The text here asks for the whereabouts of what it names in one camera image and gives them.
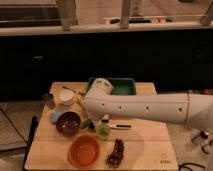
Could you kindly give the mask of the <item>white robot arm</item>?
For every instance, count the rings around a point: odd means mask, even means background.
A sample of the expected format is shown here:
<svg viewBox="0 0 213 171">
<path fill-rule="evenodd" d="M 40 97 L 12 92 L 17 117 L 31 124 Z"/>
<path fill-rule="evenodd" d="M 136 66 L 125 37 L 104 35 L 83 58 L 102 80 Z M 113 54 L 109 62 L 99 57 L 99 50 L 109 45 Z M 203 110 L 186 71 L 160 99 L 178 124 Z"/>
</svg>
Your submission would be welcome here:
<svg viewBox="0 0 213 171">
<path fill-rule="evenodd" d="M 213 134 L 213 95 L 159 94 L 112 95 L 113 85 L 103 78 L 93 81 L 84 97 L 88 116 L 97 122 L 105 114 L 185 124 Z"/>
</svg>

